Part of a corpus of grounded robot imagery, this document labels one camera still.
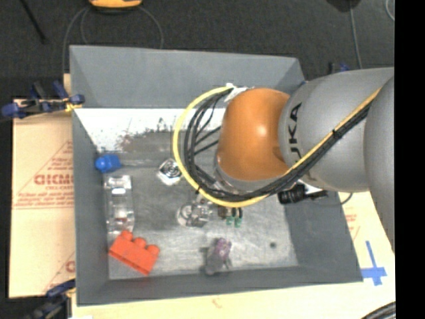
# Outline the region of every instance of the red lego brick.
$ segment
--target red lego brick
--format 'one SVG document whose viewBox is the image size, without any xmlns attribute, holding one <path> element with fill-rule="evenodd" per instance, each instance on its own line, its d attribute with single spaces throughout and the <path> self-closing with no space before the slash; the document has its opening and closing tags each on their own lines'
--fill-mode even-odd
<svg viewBox="0 0 425 319">
<path fill-rule="evenodd" d="M 148 275 L 155 264 L 160 250 L 158 246 L 146 245 L 141 237 L 133 238 L 129 231 L 122 231 L 112 244 L 109 255 L 127 266 Z"/>
</svg>

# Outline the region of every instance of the blue object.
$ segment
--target blue object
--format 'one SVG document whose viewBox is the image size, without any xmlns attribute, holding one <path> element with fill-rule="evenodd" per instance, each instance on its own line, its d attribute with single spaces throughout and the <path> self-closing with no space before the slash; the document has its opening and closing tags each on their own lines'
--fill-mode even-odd
<svg viewBox="0 0 425 319">
<path fill-rule="evenodd" d="M 69 98 L 69 102 L 72 105 L 83 104 L 86 101 L 86 98 L 82 94 L 75 94 Z"/>
<path fill-rule="evenodd" d="M 369 251 L 369 256 L 371 257 L 373 267 L 362 268 L 361 275 L 363 278 L 372 278 L 373 284 L 375 286 L 378 286 L 380 284 L 383 284 L 381 277 L 386 276 L 385 268 L 377 266 L 377 263 L 372 253 L 371 243 L 369 241 L 366 241 L 366 246 L 367 246 L 367 250 Z"/>
<path fill-rule="evenodd" d="M 17 103 L 8 103 L 1 108 L 1 114 L 7 118 L 24 118 L 27 113 Z"/>
<path fill-rule="evenodd" d="M 65 87 L 59 82 L 59 80 L 55 80 L 52 85 L 54 91 L 60 99 L 65 99 L 69 97 L 67 91 L 65 90 Z"/>
<path fill-rule="evenodd" d="M 76 286 L 75 279 L 65 281 L 62 284 L 59 284 L 53 287 L 52 289 L 48 290 L 46 293 L 46 296 L 47 298 L 55 298 L 69 291 L 70 289 L 75 288 L 75 286 Z"/>
<path fill-rule="evenodd" d="M 108 173 L 121 168 L 121 162 L 117 155 L 106 154 L 100 156 L 95 162 L 94 166 L 102 173 Z"/>
<path fill-rule="evenodd" d="M 81 105 L 86 101 L 82 94 L 69 97 L 65 87 L 63 87 L 59 80 L 53 82 L 53 88 L 59 100 L 56 100 L 56 97 L 54 100 L 47 101 L 43 100 L 47 98 L 47 95 L 41 84 L 39 82 L 33 83 L 29 92 L 30 98 L 21 101 L 20 104 L 12 102 L 4 105 L 1 108 L 2 116 L 22 119 L 35 114 L 65 110 L 69 107 L 69 104 Z"/>
</svg>

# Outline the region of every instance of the small toy figure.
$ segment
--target small toy figure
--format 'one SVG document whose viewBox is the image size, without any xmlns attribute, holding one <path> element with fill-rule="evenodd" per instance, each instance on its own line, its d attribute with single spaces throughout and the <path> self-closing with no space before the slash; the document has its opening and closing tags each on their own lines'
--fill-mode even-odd
<svg viewBox="0 0 425 319">
<path fill-rule="evenodd" d="M 213 275 L 220 271 L 223 266 L 227 269 L 231 266 L 229 259 L 232 243 L 224 238 L 219 238 L 214 246 L 212 246 L 207 253 L 207 264 L 205 272 L 207 275 Z"/>
</svg>

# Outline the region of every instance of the blue lego piece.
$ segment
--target blue lego piece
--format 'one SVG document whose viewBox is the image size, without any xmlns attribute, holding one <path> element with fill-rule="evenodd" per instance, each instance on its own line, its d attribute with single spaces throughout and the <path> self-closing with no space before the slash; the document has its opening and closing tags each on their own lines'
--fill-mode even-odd
<svg viewBox="0 0 425 319">
<path fill-rule="evenodd" d="M 106 154 L 96 159 L 94 166 L 100 172 L 108 173 L 121 168 L 121 162 L 117 155 Z"/>
</svg>

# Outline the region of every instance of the metal object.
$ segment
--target metal object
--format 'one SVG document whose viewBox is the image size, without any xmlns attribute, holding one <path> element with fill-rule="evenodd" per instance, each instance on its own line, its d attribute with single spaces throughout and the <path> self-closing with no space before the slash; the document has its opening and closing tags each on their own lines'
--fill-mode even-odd
<svg viewBox="0 0 425 319">
<path fill-rule="evenodd" d="M 174 185 L 181 179 L 181 171 L 172 158 L 161 164 L 157 175 L 165 185 Z"/>
<path fill-rule="evenodd" d="M 207 202 L 201 195 L 190 205 L 183 205 L 177 211 L 177 222 L 185 227 L 204 227 L 210 218 L 211 202 Z"/>
</svg>

